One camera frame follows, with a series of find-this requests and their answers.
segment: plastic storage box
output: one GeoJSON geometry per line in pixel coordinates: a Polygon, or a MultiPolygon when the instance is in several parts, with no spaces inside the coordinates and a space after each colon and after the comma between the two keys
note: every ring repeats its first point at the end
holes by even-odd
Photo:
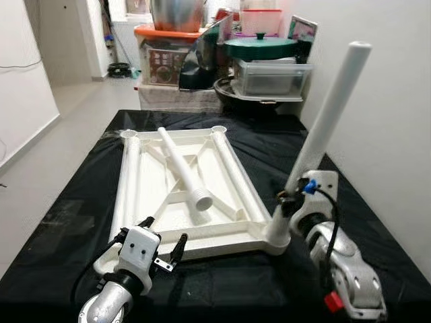
{"type": "Polygon", "coordinates": [[[242,10],[242,33],[246,35],[256,35],[258,32],[264,32],[268,35],[278,34],[282,12],[280,9],[242,10]]]}
{"type": "Polygon", "coordinates": [[[200,35],[155,30],[153,25],[136,27],[142,83],[177,86],[183,61],[200,35]]]}
{"type": "Polygon", "coordinates": [[[236,59],[232,88],[241,96],[298,100],[312,68],[311,64],[292,64],[284,59],[251,63],[236,59]]]}

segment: black round object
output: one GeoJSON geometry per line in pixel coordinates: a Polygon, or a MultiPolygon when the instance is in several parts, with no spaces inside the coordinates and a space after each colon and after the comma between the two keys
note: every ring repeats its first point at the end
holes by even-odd
{"type": "Polygon", "coordinates": [[[234,79],[224,77],[214,83],[217,97],[223,103],[223,112],[238,113],[243,115],[276,115],[275,109],[281,104],[276,101],[246,101],[236,96],[230,82],[234,79]]]}
{"type": "Polygon", "coordinates": [[[130,77],[132,71],[128,63],[111,63],[108,66],[108,75],[114,78],[130,77]]]}

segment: pink container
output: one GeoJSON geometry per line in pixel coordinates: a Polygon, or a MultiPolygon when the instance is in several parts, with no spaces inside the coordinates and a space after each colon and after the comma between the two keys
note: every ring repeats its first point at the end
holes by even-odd
{"type": "Polygon", "coordinates": [[[241,11],[242,33],[255,35],[257,32],[277,34],[281,22],[280,9],[247,9],[241,11]]]}

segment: red button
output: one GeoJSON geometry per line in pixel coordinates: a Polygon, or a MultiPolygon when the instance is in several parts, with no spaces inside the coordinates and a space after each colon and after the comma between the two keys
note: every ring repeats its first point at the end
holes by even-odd
{"type": "Polygon", "coordinates": [[[343,301],[339,298],[336,291],[332,291],[325,296],[325,303],[331,313],[336,313],[344,308],[343,301]]]}

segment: orange lid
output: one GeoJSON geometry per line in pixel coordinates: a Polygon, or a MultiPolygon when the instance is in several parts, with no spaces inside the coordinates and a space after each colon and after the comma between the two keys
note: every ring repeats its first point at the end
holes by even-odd
{"type": "Polygon", "coordinates": [[[200,32],[171,32],[166,30],[155,30],[153,24],[140,25],[135,27],[135,35],[151,37],[171,37],[171,38],[188,38],[198,39],[200,32]]]}

